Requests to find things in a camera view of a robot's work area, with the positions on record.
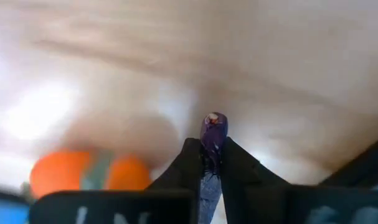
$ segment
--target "blue object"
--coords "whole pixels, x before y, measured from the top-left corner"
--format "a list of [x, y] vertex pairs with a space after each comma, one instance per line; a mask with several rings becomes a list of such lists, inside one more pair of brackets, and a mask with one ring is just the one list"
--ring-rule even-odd
[[23, 224], [28, 211], [28, 205], [0, 200], [0, 224]]

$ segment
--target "purple object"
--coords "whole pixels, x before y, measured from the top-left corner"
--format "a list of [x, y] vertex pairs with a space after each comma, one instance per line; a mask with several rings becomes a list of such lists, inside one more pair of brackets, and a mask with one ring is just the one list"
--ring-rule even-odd
[[229, 126], [227, 117], [221, 113], [208, 114], [202, 121], [200, 140], [206, 150], [206, 167], [216, 175], [220, 169], [220, 150], [226, 140]]

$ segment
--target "orange ball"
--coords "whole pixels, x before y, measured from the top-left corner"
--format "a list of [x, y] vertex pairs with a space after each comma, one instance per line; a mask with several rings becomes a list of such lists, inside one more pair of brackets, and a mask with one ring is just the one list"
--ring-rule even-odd
[[126, 156], [112, 162], [105, 188], [108, 190], [144, 190], [151, 183], [149, 170], [135, 156]]
[[53, 152], [37, 161], [30, 175], [35, 198], [61, 190], [79, 190], [82, 174], [91, 166], [93, 155], [83, 151]]

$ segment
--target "blurry object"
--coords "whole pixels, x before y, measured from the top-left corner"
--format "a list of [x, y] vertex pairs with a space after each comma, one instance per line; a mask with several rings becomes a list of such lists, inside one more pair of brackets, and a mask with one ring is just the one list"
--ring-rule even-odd
[[108, 190], [143, 190], [151, 183], [146, 164], [130, 155], [116, 159], [110, 166], [106, 189]]
[[35, 198], [60, 190], [79, 190], [80, 177], [94, 162], [90, 152], [59, 151], [38, 160], [30, 175]]
[[143, 190], [151, 183], [143, 161], [85, 151], [53, 152], [31, 171], [31, 194], [38, 199], [61, 190]]
[[24, 197], [27, 203], [33, 204], [35, 202], [35, 198], [32, 195], [31, 186], [27, 182], [24, 182], [21, 185], [21, 195]]
[[22, 224], [27, 221], [29, 204], [25, 198], [0, 192], [0, 224]]

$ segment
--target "black plastic part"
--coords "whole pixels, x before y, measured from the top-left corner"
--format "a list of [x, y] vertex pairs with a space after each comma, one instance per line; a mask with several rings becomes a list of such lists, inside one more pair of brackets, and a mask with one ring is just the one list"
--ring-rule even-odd
[[201, 149], [200, 140], [187, 138], [184, 141], [181, 153], [167, 170], [148, 187], [149, 190], [190, 190], [194, 195], [191, 207], [191, 223], [197, 223], [199, 214], [200, 179], [204, 170]]
[[248, 200], [248, 215], [244, 223], [286, 222], [286, 187], [247, 187], [245, 193]]
[[286, 191], [286, 223], [378, 223], [378, 191], [292, 186]]
[[32, 206], [29, 223], [189, 224], [193, 197], [189, 190], [58, 192]]
[[287, 181], [268, 170], [247, 151], [227, 138], [222, 149], [220, 179], [226, 217], [229, 223], [254, 223], [253, 212], [246, 189], [289, 185]]

